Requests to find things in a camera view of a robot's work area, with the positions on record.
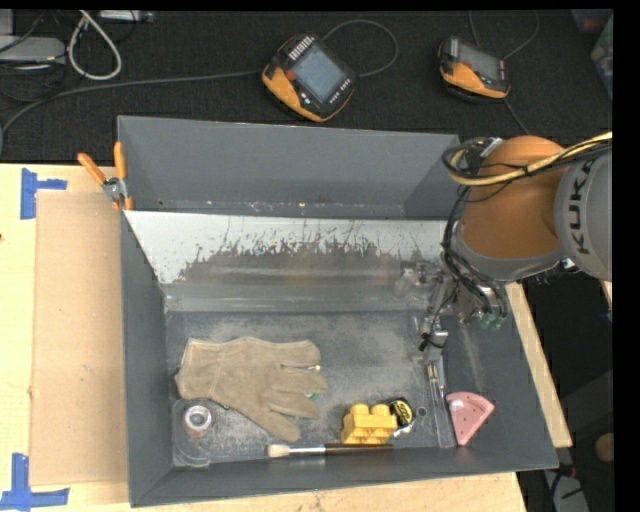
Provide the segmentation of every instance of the bin floor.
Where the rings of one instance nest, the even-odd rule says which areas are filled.
[[[320,417],[293,419],[302,432],[297,446],[340,442],[342,419],[355,403],[372,406],[403,397],[417,412],[409,434],[391,441],[397,448],[438,446],[428,395],[423,354],[411,313],[216,314],[167,313],[168,371],[172,389],[174,463],[202,466],[266,457],[269,444],[282,443],[231,409],[204,403],[213,427],[192,439],[182,428],[182,414],[193,400],[180,399],[173,376],[189,338],[225,342],[255,336],[271,342],[311,340],[319,348],[329,389],[316,398]]]

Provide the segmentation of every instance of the beige glove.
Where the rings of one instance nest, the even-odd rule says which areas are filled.
[[[175,379],[183,398],[208,398],[244,414],[279,439],[294,442],[300,429],[281,414],[319,417],[318,404],[305,396],[327,390],[324,377],[308,369],[319,362],[320,351],[308,340],[190,339]]]

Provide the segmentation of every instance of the device screen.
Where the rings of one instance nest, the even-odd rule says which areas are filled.
[[[500,59],[477,48],[459,42],[458,58],[461,62],[469,62],[472,69],[490,80],[500,80]]]
[[[291,70],[296,80],[322,103],[346,78],[342,70],[317,46],[306,52]]]

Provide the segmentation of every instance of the paint brush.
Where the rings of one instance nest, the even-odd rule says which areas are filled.
[[[293,447],[286,444],[270,444],[267,446],[269,457],[287,457],[288,455],[347,455],[353,453],[372,453],[389,451],[392,444],[339,444],[329,443],[320,446]]]

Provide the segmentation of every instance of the black floor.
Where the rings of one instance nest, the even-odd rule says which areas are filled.
[[[154,12],[149,23],[103,24],[123,60],[121,74],[112,81],[82,78],[69,66],[25,73],[3,64],[0,161],[75,163],[79,152],[88,152],[99,165],[112,165],[116,119],[122,114],[309,124],[294,120],[267,97],[258,72],[293,34],[324,35],[354,19],[383,24],[395,35],[399,54],[390,68],[361,79],[349,104],[326,127],[456,133],[461,140],[508,139],[528,132],[565,146],[612,129],[612,101],[591,60],[599,34],[581,30],[570,10],[538,11],[539,29],[532,10],[474,11],[471,18],[469,11],[462,10]],[[14,13],[17,35],[31,33],[65,42],[80,17],[76,10],[17,9]],[[535,36],[506,61],[512,111],[504,105],[461,101],[443,87],[436,57],[440,41],[452,34],[473,40],[474,30],[482,46],[497,55],[506,55]],[[367,24],[345,25],[327,44],[359,72],[376,69],[393,55],[391,38]],[[95,31],[84,34],[76,52],[77,60],[90,72],[113,69],[113,56]],[[238,71],[256,73],[125,85]],[[97,86],[93,91],[76,90]],[[584,275],[525,285],[564,403],[612,371],[612,321],[606,300],[599,283]],[[613,470],[611,464],[603,466],[593,459],[593,443],[612,430],[613,415],[606,400],[591,405],[595,411],[591,417],[597,420],[580,424],[572,432],[575,447],[570,455],[583,470],[579,474],[584,475],[583,492],[592,504],[591,512],[600,512],[613,510]],[[572,416],[568,417],[570,427]],[[553,510],[544,473],[520,478],[529,512]]]

